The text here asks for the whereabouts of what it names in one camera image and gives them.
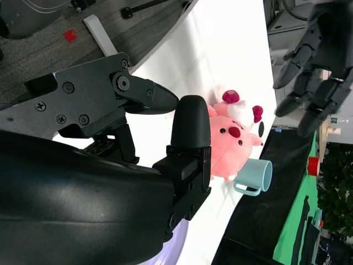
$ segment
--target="gray carpet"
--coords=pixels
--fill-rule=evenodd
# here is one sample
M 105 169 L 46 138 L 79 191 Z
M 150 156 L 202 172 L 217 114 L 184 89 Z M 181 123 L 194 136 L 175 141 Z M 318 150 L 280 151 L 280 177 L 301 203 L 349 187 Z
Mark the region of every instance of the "gray carpet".
M 64 15 L 43 31 L 24 40 L 0 40 L 0 103 L 13 103 L 28 96 L 25 81 L 63 68 L 103 57 L 82 20 L 95 14 L 117 51 L 127 53 L 133 64 L 141 60 L 177 22 L 182 0 L 170 0 L 124 20 L 119 10 L 149 0 L 97 0 L 81 13 L 68 7 Z M 77 39 L 68 43 L 63 33 L 73 29 Z

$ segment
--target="plush toy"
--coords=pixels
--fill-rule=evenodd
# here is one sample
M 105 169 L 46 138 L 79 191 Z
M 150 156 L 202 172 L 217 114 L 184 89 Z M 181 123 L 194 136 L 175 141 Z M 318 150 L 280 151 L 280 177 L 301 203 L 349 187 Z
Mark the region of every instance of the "plush toy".
M 223 102 L 213 106 L 218 116 L 225 116 L 240 122 L 250 130 L 254 123 L 261 121 L 263 109 L 260 106 L 250 107 L 249 103 L 240 100 L 239 94 L 234 90 L 226 91 L 222 96 Z
M 239 95 L 235 91 L 227 91 L 223 100 L 214 107 L 208 106 L 212 147 L 211 179 L 218 176 L 230 182 L 248 160 L 253 146 L 262 145 L 261 138 L 249 131 L 261 119 L 263 110 L 256 106 L 251 108 L 250 115 L 247 104 L 239 104 Z

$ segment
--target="red object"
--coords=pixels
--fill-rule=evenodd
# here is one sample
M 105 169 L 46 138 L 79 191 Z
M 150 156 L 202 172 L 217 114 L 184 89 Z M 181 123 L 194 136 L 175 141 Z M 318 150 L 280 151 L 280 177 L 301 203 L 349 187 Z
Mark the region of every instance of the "red object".
M 228 104 L 232 104 L 238 102 L 240 100 L 240 96 L 235 90 L 228 90 L 223 94 L 222 99 Z
M 320 158 L 319 157 L 309 157 L 308 174 L 318 177 L 319 172 L 320 172 Z
M 67 40 L 68 43 L 71 43 L 71 42 L 73 42 L 74 40 L 77 39 L 77 35 L 75 34 L 75 32 L 72 29 L 66 31 L 64 33 L 64 37 L 65 37 L 65 39 Z
M 253 113 L 254 113 L 254 122 L 258 123 L 262 119 L 262 114 L 264 113 L 264 109 L 261 106 L 254 106 Z
M 228 129 L 229 134 L 232 135 L 235 138 L 239 138 L 240 137 L 240 130 L 237 127 L 230 127 Z

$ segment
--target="red cup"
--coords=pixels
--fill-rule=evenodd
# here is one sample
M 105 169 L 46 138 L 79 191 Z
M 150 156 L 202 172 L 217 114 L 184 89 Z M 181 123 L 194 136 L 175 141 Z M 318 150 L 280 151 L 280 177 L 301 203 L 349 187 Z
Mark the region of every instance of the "red cup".
M 309 157 L 308 174 L 318 177 L 320 173 L 320 158 Z

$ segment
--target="mug handle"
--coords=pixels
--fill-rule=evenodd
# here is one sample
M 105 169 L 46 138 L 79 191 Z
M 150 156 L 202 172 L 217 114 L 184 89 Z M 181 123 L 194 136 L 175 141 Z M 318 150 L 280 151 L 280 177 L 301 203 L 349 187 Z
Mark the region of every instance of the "mug handle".
M 238 182 L 235 180 L 234 181 L 234 189 L 237 191 L 237 192 L 240 192 L 240 193 L 243 193 L 244 195 L 248 195 L 248 196 L 258 196 L 261 192 L 261 188 L 258 188 L 257 190 L 255 191 L 251 191 L 251 190 L 246 190 L 246 189 L 240 189 L 237 187 L 237 184 Z

